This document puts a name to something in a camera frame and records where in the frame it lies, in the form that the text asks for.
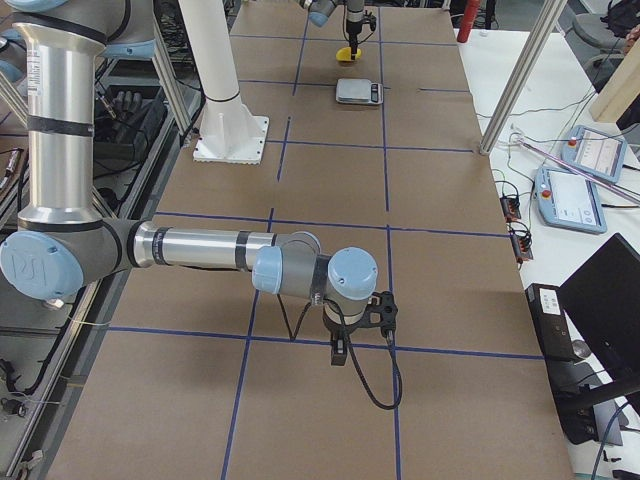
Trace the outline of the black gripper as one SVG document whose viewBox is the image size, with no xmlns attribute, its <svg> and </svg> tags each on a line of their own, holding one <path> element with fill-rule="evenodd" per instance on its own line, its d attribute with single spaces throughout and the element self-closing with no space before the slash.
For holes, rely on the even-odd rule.
<svg viewBox="0 0 640 480">
<path fill-rule="evenodd" d="M 341 322 L 339 314 L 332 309 L 323 310 L 323 323 L 329 331 L 331 346 L 330 363 L 332 366 L 344 366 L 348 358 L 348 347 L 345 343 L 351 334 L 359 328 L 362 313 L 346 315 Z"/>
<path fill-rule="evenodd" d="M 347 20 L 345 23 L 345 29 L 348 33 L 349 59 L 356 60 L 359 52 L 358 34 L 362 32 L 362 22 Z"/>
</svg>

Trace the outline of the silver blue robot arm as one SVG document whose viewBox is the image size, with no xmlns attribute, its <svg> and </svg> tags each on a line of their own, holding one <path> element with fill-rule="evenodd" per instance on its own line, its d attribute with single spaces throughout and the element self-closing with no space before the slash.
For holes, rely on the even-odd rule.
<svg viewBox="0 0 640 480">
<path fill-rule="evenodd" d="M 27 45 L 30 200 L 1 245 L 1 269 L 19 292 L 67 297 L 110 274 L 152 265 L 247 271 L 254 287 L 324 309 L 331 361 L 354 358 L 351 333 L 368 324 L 378 269 L 365 250 L 325 255 L 306 232 L 289 235 L 159 227 L 108 219 L 92 204 L 95 60 L 150 57 L 149 1 L 15 1 Z"/>
<path fill-rule="evenodd" d="M 344 18 L 342 32 L 345 36 L 347 47 L 340 49 L 336 54 L 339 62 L 354 62 L 361 56 L 360 44 L 363 43 L 359 36 L 365 24 L 370 26 L 370 32 L 376 30 L 376 17 L 365 9 L 364 1 L 297 1 L 297 4 L 307 11 L 309 21 L 316 27 L 323 27 L 333 14 L 342 5 Z"/>
</svg>

